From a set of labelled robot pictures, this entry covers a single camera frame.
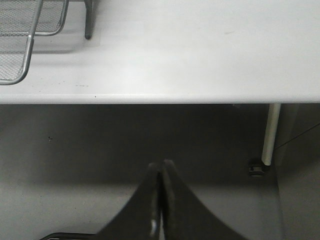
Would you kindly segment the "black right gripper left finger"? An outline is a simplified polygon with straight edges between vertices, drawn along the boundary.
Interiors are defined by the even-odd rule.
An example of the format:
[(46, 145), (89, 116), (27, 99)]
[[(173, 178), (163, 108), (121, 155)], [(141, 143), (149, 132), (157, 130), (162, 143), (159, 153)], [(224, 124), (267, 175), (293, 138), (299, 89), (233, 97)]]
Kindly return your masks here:
[(160, 236), (160, 167), (146, 176), (121, 211), (96, 235), (97, 240), (158, 240)]

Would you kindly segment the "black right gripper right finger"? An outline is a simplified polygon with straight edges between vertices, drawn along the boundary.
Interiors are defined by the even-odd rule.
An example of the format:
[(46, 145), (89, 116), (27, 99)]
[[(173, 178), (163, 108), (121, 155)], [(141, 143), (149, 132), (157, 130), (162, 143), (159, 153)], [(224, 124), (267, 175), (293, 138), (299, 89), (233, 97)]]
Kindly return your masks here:
[(163, 230), (166, 240), (245, 239), (198, 199), (179, 176), (173, 161), (164, 161), (161, 175)]

